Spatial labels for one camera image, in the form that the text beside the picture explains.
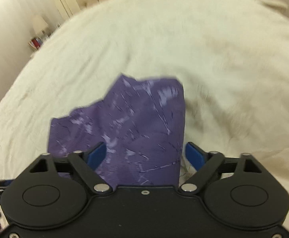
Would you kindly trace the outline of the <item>cream white bedspread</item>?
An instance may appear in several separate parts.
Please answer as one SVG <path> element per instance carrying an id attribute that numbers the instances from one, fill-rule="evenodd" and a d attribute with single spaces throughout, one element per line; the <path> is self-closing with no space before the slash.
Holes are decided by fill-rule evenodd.
<path id="1" fill-rule="evenodd" d="M 52 118 L 120 74 L 177 78 L 185 141 L 252 153 L 289 192 L 289 19 L 253 0 L 108 0 L 68 20 L 0 102 L 0 179 L 46 151 Z"/>

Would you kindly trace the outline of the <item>purple marble-print hooded jacket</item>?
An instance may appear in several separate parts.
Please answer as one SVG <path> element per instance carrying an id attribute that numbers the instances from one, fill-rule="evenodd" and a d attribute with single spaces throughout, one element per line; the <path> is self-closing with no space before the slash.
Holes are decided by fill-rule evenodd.
<path id="1" fill-rule="evenodd" d="M 47 150 L 55 157 L 106 144 L 97 174 L 110 186 L 179 182 L 184 89 L 177 79 L 120 76 L 104 99 L 51 121 Z"/>

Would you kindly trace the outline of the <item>cream right nightstand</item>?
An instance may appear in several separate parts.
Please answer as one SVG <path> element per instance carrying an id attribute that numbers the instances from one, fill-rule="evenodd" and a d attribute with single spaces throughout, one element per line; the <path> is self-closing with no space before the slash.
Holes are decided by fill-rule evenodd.
<path id="1" fill-rule="evenodd" d="M 44 44 L 52 36 L 52 33 L 55 31 L 55 27 L 50 25 L 43 16 L 37 14 L 32 18 L 32 30 L 33 35 L 31 39 L 37 36 L 43 41 Z M 31 47 L 30 49 L 31 49 L 30 58 L 32 59 L 39 50 L 35 51 Z"/>

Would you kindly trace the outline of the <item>items on right nightstand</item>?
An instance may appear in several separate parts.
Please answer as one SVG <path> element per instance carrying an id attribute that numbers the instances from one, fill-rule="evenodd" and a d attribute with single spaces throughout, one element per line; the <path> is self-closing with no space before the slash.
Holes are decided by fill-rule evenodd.
<path id="1" fill-rule="evenodd" d="M 39 37 L 35 36 L 28 42 L 28 44 L 33 50 L 37 51 L 42 47 L 43 41 Z"/>

